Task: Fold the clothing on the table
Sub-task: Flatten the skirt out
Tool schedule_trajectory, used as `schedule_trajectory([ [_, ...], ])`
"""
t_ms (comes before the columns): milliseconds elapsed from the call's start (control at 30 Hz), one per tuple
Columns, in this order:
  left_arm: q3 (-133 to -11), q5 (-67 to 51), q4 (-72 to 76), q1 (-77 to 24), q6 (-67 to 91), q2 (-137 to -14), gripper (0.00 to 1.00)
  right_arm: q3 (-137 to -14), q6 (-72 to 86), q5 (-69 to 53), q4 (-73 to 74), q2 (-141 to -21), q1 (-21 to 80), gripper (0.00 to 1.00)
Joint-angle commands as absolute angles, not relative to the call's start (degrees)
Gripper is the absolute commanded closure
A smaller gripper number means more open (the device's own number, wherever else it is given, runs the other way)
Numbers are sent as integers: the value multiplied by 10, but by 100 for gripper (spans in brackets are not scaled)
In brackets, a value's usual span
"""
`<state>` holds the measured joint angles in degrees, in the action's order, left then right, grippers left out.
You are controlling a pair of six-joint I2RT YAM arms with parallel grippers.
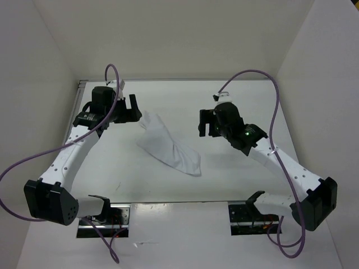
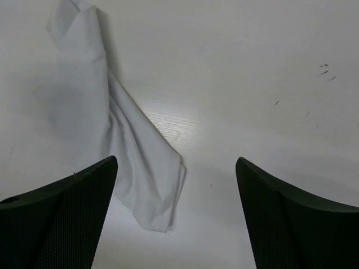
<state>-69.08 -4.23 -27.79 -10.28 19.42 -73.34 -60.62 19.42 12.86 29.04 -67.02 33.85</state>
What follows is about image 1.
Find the white skirt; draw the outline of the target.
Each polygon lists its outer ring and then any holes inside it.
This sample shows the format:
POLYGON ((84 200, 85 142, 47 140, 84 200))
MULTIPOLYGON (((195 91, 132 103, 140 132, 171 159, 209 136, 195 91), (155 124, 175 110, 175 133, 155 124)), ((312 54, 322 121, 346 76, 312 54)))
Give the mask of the white skirt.
POLYGON ((158 114, 143 112, 139 125, 145 132, 136 142, 138 147, 181 173, 201 176, 200 154, 172 136, 158 114))

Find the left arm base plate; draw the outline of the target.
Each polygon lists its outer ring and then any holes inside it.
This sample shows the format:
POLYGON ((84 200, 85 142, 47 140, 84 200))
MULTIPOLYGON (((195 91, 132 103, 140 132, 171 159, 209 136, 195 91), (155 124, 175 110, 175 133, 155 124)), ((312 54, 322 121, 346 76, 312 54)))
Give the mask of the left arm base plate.
MULTIPOLYGON (((131 205, 125 203, 112 203, 111 210, 106 220, 98 221, 93 216, 88 216, 104 238, 128 238, 131 205)), ((79 220, 77 238, 99 238, 94 228, 84 220, 79 220)))

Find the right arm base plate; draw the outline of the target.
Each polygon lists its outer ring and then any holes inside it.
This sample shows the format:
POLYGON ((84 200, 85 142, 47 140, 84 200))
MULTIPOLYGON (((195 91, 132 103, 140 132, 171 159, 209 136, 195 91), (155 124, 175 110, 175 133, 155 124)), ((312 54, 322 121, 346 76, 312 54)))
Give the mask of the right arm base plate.
POLYGON ((252 217, 244 203, 229 203, 229 222, 231 236, 261 235, 277 232, 279 217, 277 215, 259 215, 252 217))

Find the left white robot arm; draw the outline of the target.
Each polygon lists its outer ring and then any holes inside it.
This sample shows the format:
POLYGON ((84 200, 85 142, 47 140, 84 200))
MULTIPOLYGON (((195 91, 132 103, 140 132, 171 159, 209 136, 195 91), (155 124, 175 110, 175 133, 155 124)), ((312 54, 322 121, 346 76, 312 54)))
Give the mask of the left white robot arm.
POLYGON ((99 224, 107 223, 112 217, 111 203, 106 197, 88 195, 75 198, 71 194, 76 174, 91 148, 99 141, 110 123, 137 122, 142 114, 136 96, 116 99, 116 92, 107 86, 93 88, 91 100, 76 116, 68 142, 51 166, 38 180, 28 180, 24 193, 30 215, 36 220, 45 220, 62 225, 74 219, 92 217, 99 224))

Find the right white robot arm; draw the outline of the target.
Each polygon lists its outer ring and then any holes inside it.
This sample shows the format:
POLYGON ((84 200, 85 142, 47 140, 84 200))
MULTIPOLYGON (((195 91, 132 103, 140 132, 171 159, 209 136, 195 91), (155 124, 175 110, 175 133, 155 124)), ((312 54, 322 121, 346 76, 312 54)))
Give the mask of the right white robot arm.
POLYGON ((278 146, 271 144, 265 131, 244 123, 232 102, 214 109, 200 110, 199 135, 224 137, 231 146, 289 183, 294 193, 276 196, 257 191, 246 200, 246 214, 251 220, 264 215, 292 216, 308 231, 314 231, 337 205, 337 182, 323 179, 300 165, 278 146))

